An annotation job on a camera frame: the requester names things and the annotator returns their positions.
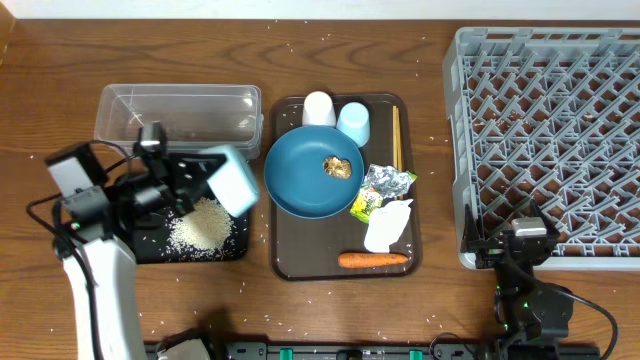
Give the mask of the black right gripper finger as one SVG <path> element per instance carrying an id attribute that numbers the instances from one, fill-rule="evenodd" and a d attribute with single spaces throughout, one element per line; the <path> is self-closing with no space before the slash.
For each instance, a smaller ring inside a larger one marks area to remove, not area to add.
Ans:
<path id="1" fill-rule="evenodd" d="M 534 200 L 530 200 L 529 201 L 529 209 L 531 211 L 532 216 L 531 217 L 540 217 L 545 226 L 546 226 L 546 230 L 547 233 L 545 236 L 538 236 L 538 237 L 544 237 L 546 239 L 552 239 L 552 240 L 557 240 L 559 238 L 559 231 L 556 229 L 556 227 L 552 224 L 551 220 L 543 213 L 543 211 L 540 209 L 540 207 L 536 204 L 536 202 Z"/>
<path id="2" fill-rule="evenodd" d="M 461 253 L 476 254 L 482 247 L 482 239 L 478 230 L 476 218 L 469 205 L 464 209 L 464 230 L 460 245 Z"/>

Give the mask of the light blue bowl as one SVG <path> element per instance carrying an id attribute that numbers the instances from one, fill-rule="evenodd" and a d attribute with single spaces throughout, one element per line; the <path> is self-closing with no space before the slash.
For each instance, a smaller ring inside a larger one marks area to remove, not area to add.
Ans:
<path id="1" fill-rule="evenodd" d="M 220 145 L 200 150 L 199 155 L 212 158 L 224 155 L 225 161 L 208 178 L 214 196 L 233 217 L 240 217 L 259 200 L 256 178 L 245 157 L 232 145 Z"/>

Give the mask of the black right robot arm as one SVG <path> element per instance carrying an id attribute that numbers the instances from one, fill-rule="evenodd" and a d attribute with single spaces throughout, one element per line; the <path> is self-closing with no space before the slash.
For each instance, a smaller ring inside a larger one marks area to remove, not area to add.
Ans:
<path id="1" fill-rule="evenodd" d="M 503 336 L 477 348 L 477 359 L 558 359 L 558 341 L 568 336 L 573 314 L 568 290 L 534 275 L 551 256 L 559 231 L 535 202 L 530 212 L 498 238 L 483 240 L 471 208 L 465 207 L 460 251 L 475 256 L 476 268 L 495 272 L 494 317 L 505 328 Z"/>

